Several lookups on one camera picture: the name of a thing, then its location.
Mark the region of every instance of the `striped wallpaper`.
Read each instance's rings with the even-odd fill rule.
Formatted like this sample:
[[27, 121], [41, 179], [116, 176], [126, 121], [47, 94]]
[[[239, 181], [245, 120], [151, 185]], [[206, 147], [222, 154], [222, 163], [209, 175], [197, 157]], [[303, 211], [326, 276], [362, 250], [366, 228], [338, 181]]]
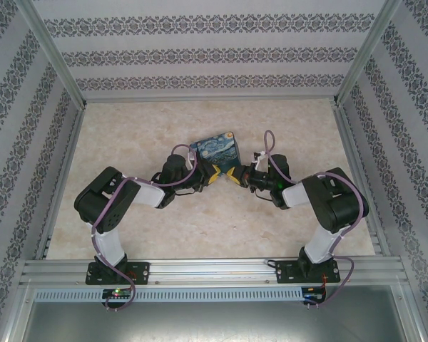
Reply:
[[88, 100], [335, 95], [384, 0], [37, 0]]
[[0, 0], [0, 332], [33, 259], [78, 111], [11, 0]]
[[428, 332], [428, 0], [400, 4], [344, 108]]

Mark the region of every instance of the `purple cable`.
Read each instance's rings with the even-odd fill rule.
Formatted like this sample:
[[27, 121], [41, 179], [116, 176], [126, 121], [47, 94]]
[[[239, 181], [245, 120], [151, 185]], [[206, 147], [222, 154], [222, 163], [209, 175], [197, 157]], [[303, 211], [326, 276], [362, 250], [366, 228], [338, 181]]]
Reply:
[[[120, 310], [123, 310], [123, 309], [125, 309], [127, 306], [129, 306], [132, 302], [133, 302], [133, 300], [134, 300], [134, 298], [135, 298], [135, 295], [136, 295], [136, 287], [135, 287], [135, 283], [133, 283], [133, 280], [129, 277], [129, 276], [127, 276], [127, 275], [125, 275], [123, 272], [121, 272], [121, 271], [119, 271], [117, 268], [115, 268], [108, 260], [106, 260], [106, 258], [105, 257], [103, 257], [103, 255], [101, 254], [101, 251], [100, 251], [100, 248], [98, 248], [98, 245], [97, 245], [97, 241], [96, 241], [96, 239], [95, 239], [95, 236], [96, 236], [96, 228], [97, 228], [97, 226], [100, 224], [100, 222], [101, 222], [101, 220], [105, 217], [105, 215], [106, 215], [106, 213], [108, 212], [108, 210], [109, 210], [109, 208], [111, 207], [111, 205], [113, 204], [113, 202], [114, 202], [114, 200], [116, 199], [116, 197], [118, 196], [118, 194], [119, 194], [119, 192], [121, 191], [121, 189], [123, 188], [123, 186], [128, 182], [128, 181], [131, 181], [131, 180], [133, 180], [134, 182], [136, 182], [136, 181], [138, 181], [138, 182], [143, 182], [143, 183], [146, 183], [146, 184], [150, 184], [150, 185], [153, 185], [154, 187], [173, 187], [173, 186], [175, 186], [175, 185], [179, 185], [180, 183], [183, 183], [183, 182], [185, 182], [186, 180], [188, 180], [192, 175], [193, 175], [193, 173], [195, 172], [195, 168], [197, 167], [197, 155], [195, 154], [195, 151], [193, 150], [193, 148], [191, 148], [189, 145], [186, 145], [186, 144], [179, 144], [179, 145], [176, 145], [174, 148], [173, 148], [173, 150], [171, 151], [171, 154], [174, 154], [174, 151], [176, 150], [176, 148], [178, 148], [178, 147], [187, 147], [192, 153], [193, 153], [193, 156], [194, 156], [194, 160], [193, 160], [193, 168], [192, 168], [192, 170], [189, 172], [189, 174], [186, 176], [186, 177], [184, 177], [183, 179], [181, 179], [181, 180], [178, 180], [177, 182], [173, 182], [173, 183], [168, 183], [168, 184], [158, 184], [158, 183], [153, 183], [153, 182], [149, 182], [148, 180], [143, 180], [143, 179], [141, 179], [141, 178], [137, 178], [137, 177], [127, 177], [127, 178], [124, 178], [122, 181], [121, 181], [121, 183], [119, 184], [119, 186], [117, 186], [117, 189], [116, 189], [116, 191], [113, 193], [113, 195], [111, 196], [111, 198], [109, 199], [109, 201], [108, 201], [108, 203], [106, 204], [106, 206], [103, 208], [103, 210], [101, 211], [101, 213], [100, 213], [100, 215], [97, 217], [97, 220], [95, 221], [95, 223], [93, 223], [93, 225], [92, 225], [92, 230], [91, 230], [91, 239], [92, 239], [92, 245], [93, 245], [93, 248], [95, 249], [95, 252], [97, 253], [97, 256], [98, 256], [98, 258], [107, 266], [107, 267], [109, 267], [110, 269], [112, 269], [113, 271], [115, 271], [119, 276], [122, 276], [126, 281], [128, 281], [129, 283], [130, 283], [130, 289], [132, 290], [132, 292], [133, 292], [133, 294], [130, 296], [130, 299], [126, 302], [126, 303], [124, 303], [124, 305], [122, 305], [122, 306], [120, 306], [120, 307], [118, 307], [118, 308], [114, 308], [114, 311], [120, 311]], [[106, 302], [105, 302], [105, 307], [106, 307], [106, 310], [110, 310], [111, 308], [108, 306], [108, 302], [109, 302], [109, 300], [111, 299], [111, 297], [108, 297], [107, 299], [106, 299]]]
[[[272, 146], [271, 148], [268, 148], [268, 140], [267, 140], [267, 135], [271, 134], [272, 137]], [[265, 142], [265, 153], [268, 156], [268, 159], [270, 160], [272, 166], [274, 166], [274, 168], [276, 169], [277, 173], [279, 173], [279, 175], [284, 178], [284, 180], [286, 180], [287, 182], [289, 182], [290, 184], [297, 184], [296, 181], [291, 180], [289, 177], [287, 177], [286, 175], [284, 175], [284, 172], [282, 172], [280, 170], [280, 168], [277, 166], [276, 162], [274, 161], [274, 159], [271, 157], [271, 151], [274, 148], [274, 145], [276, 143], [276, 139], [274, 136], [274, 133], [271, 130], [266, 130], [265, 131], [265, 135], [263, 136], [263, 141]]]
[[176, 148], [178, 148], [178, 147], [186, 147], [186, 148], [188, 148], [189, 151], [192, 152], [192, 154], [193, 154], [193, 167], [192, 167], [192, 170], [190, 170], [190, 172], [188, 173], [187, 176], [185, 176], [181, 180], [178, 180], [177, 182], [168, 183], [168, 184], [152, 183], [152, 185], [155, 185], [157, 187], [174, 187], [176, 185], [179, 185], [180, 183], [184, 183], [186, 180], [188, 180], [190, 177], [192, 177], [193, 173], [195, 172], [195, 169], [197, 168], [197, 164], [198, 164], [197, 155], [196, 155], [195, 151], [193, 150], [193, 148], [191, 148], [189, 145], [186, 145], [186, 144], [179, 144], [179, 145], [176, 145], [175, 147], [173, 147], [173, 149], [171, 150], [171, 154], [172, 155], [174, 155], [174, 151], [176, 151]]
[[[272, 146], [271, 146], [271, 148], [268, 148], [268, 142], [267, 142], [267, 136], [268, 136], [268, 134], [270, 134], [271, 138], [272, 138]], [[285, 176], [284, 173], [276, 165], [275, 161], [272, 159], [271, 151], [274, 148], [275, 141], [276, 141], [274, 133], [271, 130], [266, 130], [265, 134], [263, 136], [263, 140], [265, 142], [265, 153], [268, 156], [268, 159], [270, 160], [272, 166], [275, 167], [275, 169], [277, 170], [277, 172], [279, 173], [279, 175], [281, 175], [281, 177], [284, 178], [284, 180], [286, 180], [286, 181], [288, 181], [289, 183], [292, 183], [292, 184], [297, 184], [296, 181], [291, 180], [290, 178], [288, 178], [287, 176]], [[358, 205], [360, 206], [360, 209], [359, 209], [359, 212], [358, 212], [358, 217], [355, 220], [355, 222], [349, 228], [347, 228], [345, 231], [343, 231], [336, 238], [335, 243], [333, 243], [333, 245], [331, 246], [331, 248], [329, 250], [329, 253], [331, 253], [331, 255], [333, 255], [333, 257], [335, 259], [350, 261], [351, 267], [350, 267], [349, 273], [344, 278], [344, 280], [342, 281], [342, 283], [339, 285], [339, 287], [337, 288], [337, 290], [327, 300], [325, 300], [323, 303], [317, 305], [317, 307], [319, 307], [319, 306], [325, 305], [327, 302], [331, 301], [333, 298], [335, 298], [339, 294], [340, 290], [349, 281], [349, 279], [350, 279], [350, 277], [352, 275], [352, 272], [354, 271], [355, 263], [354, 263], [354, 261], [351, 258], [349, 258], [348, 256], [341, 256], [341, 257], [340, 256], [334, 256], [333, 251], [335, 250], [335, 247], [341, 242], [342, 238], [348, 232], [352, 231], [352, 229], [354, 229], [360, 223], [361, 219], [363, 218], [364, 208], [363, 208], [363, 200], [362, 200], [362, 197], [360, 195], [360, 192], [357, 190], [357, 188], [351, 182], [349, 182], [348, 180], [346, 180], [344, 177], [336, 175], [335, 173], [332, 173], [332, 172], [319, 172], [319, 173], [316, 173], [315, 175], [316, 176], [325, 176], [325, 177], [335, 178], [335, 179], [339, 180], [340, 182], [343, 182], [344, 184], [346, 184], [353, 191], [353, 193], [355, 194], [355, 197], [357, 198], [357, 201], [358, 201]], [[313, 304], [315, 303], [314, 301], [311, 301], [310, 299], [305, 299], [305, 300], [308, 301], [308, 302], [310, 302], [310, 303], [312, 302]]]

